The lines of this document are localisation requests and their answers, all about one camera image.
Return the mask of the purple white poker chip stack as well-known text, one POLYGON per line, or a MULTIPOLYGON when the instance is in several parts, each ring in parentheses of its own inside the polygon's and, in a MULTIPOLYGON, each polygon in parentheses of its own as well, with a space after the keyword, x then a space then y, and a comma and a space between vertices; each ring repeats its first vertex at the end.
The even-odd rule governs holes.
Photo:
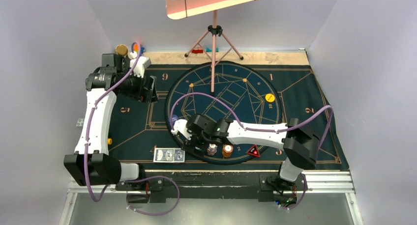
POLYGON ((207 148, 207 154, 209 156, 214 156, 217 152, 217 145, 216 144, 209 144, 207 148))

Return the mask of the orange poker chip stack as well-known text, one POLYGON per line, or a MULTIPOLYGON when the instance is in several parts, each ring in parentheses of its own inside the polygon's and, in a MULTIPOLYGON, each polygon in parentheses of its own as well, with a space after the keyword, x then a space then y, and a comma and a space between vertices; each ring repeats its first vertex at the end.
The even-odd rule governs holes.
POLYGON ((222 155, 224 158, 230 158, 233 153, 233 146, 230 144, 224 144, 222 149, 222 155))

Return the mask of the red triangle dealer marker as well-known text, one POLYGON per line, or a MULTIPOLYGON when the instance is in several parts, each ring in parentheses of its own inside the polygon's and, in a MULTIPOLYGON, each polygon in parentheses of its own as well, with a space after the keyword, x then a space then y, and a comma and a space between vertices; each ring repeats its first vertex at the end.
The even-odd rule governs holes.
POLYGON ((256 144, 251 146, 246 153, 248 155, 253 156, 253 157, 260 157, 260 152, 259 152, 258 146, 256 144))

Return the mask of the yellow big blind button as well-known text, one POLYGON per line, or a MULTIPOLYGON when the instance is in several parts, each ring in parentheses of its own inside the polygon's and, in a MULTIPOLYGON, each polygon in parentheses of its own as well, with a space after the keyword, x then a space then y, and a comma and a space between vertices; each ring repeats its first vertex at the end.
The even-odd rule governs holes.
POLYGON ((268 93, 268 94, 266 94, 266 95, 265 95, 265 100, 266 100, 267 102, 269 102, 269 103, 274 102, 274 101, 275 101, 275 99, 276 99, 276 97, 275 97, 275 95, 274 95, 274 94, 272 94, 272 93, 268 93))

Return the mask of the blue small blind button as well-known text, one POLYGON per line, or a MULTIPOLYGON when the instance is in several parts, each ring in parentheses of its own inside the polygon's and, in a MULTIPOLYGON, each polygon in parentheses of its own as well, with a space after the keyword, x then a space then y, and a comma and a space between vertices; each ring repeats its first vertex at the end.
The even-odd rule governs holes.
POLYGON ((178 117, 177 115, 175 115, 175 114, 173 114, 173 115, 171 116, 171 121, 172 121, 173 123, 175 123, 178 119, 179 119, 179 117, 178 117))

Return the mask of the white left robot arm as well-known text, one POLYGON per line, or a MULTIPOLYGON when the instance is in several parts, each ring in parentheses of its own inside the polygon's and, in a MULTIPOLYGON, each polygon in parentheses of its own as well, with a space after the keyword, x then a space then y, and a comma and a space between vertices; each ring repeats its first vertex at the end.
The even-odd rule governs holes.
POLYGON ((101 67, 89 74, 86 89, 85 122, 74 153, 64 157, 65 168, 80 186, 127 181, 134 190, 141 190, 147 177, 140 173, 139 165, 121 163, 109 155, 110 122, 119 94, 143 103, 156 102, 156 77, 101 67))

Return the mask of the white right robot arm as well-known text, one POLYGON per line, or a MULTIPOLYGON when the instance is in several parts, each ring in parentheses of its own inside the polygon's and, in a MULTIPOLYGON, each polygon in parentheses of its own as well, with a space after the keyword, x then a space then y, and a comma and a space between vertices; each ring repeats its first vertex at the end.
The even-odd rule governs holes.
POLYGON ((232 119, 213 121, 195 114, 188 120, 176 120, 171 133, 182 135, 185 138, 182 148, 194 155, 198 155, 198 149, 207 149, 210 144, 263 145, 283 151, 287 158, 276 176, 276 183, 282 189, 294 185, 302 171, 316 168, 321 147, 321 136, 297 118, 288 123, 254 124, 232 119))

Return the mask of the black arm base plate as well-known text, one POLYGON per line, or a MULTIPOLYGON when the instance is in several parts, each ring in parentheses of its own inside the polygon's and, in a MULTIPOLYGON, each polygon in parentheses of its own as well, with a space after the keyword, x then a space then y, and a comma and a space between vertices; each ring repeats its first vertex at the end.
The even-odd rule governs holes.
POLYGON ((141 179, 146 182, 125 182, 117 191, 145 192, 151 203, 163 203, 168 198, 194 199, 255 199, 258 202, 294 204, 307 190, 304 175, 294 183, 279 179, 277 170, 146 170, 141 179))

